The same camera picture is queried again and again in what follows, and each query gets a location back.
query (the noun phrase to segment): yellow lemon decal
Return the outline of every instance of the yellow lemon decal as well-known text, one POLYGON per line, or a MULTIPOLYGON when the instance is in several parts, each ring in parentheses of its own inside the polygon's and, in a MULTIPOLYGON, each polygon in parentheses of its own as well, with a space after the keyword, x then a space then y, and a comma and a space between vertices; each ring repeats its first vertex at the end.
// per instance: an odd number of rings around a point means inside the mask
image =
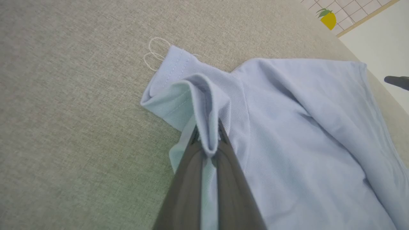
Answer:
POLYGON ((324 23, 324 25, 326 25, 328 29, 332 30, 337 23, 337 19, 335 18, 335 14, 332 12, 332 10, 322 8, 321 10, 317 11, 317 13, 318 12, 321 12, 319 13, 318 17, 322 17, 322 23, 324 23))

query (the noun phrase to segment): white tile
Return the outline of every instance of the white tile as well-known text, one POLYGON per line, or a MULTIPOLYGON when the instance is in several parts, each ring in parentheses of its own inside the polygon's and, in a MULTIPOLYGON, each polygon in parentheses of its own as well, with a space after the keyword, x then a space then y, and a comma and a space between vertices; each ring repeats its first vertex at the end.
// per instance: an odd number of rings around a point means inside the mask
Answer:
POLYGON ((315 4, 315 1, 314 0, 304 0, 303 2, 301 2, 301 4, 305 6, 305 8, 309 9, 312 5, 315 4))
POLYGON ((363 9, 367 14, 370 14, 374 12, 375 10, 379 9, 380 7, 381 7, 381 4, 379 4, 377 0, 373 0, 372 2, 364 6, 363 9))
POLYGON ((331 5, 329 5, 329 6, 327 7, 327 9, 328 9, 328 10, 332 10, 333 13, 335 14, 335 13, 337 13, 338 11, 341 10, 341 7, 338 5, 338 3, 333 2, 331 5))
POLYGON ((366 16, 368 16, 365 11, 363 9, 359 9, 357 12, 353 13, 351 15, 352 20, 354 20, 354 22, 359 22, 360 20, 362 20, 363 18, 365 18, 366 16))
POLYGON ((335 17, 337 18, 337 23, 340 23, 342 20, 348 17, 348 14, 346 14, 346 12, 342 9, 335 14, 335 17))
POLYGON ((382 6, 384 6, 384 5, 386 5, 388 2, 390 2, 390 1, 392 1, 392 0, 378 0, 378 2, 382 5, 382 6))
POLYGON ((309 11, 311 11, 314 15, 318 14, 317 11, 321 10, 322 7, 320 5, 318 5, 318 3, 315 3, 310 9, 309 11))
POLYGON ((322 8, 327 8, 329 5, 331 5, 335 0, 319 0, 317 3, 322 7, 322 8))
POLYGON ((342 22, 339 23, 339 25, 343 28, 343 29, 348 29, 350 26, 352 26, 354 24, 354 22, 352 21, 352 19, 350 17, 347 17, 345 20, 343 20, 342 22))
POLYGON ((338 24, 335 25, 335 27, 331 30, 333 34, 337 35, 344 31, 342 27, 340 27, 338 24))
POLYGON ((337 3, 339 4, 340 7, 345 7, 350 2, 352 2, 352 0, 337 0, 337 3))
POLYGON ((356 11, 358 11, 360 8, 361 6, 358 5, 357 1, 352 1, 346 7, 344 7, 344 10, 348 15, 351 15, 355 13, 356 11))
POLYGON ((356 1, 358 2, 359 5, 363 7, 364 5, 368 4, 371 0, 356 0, 356 1))

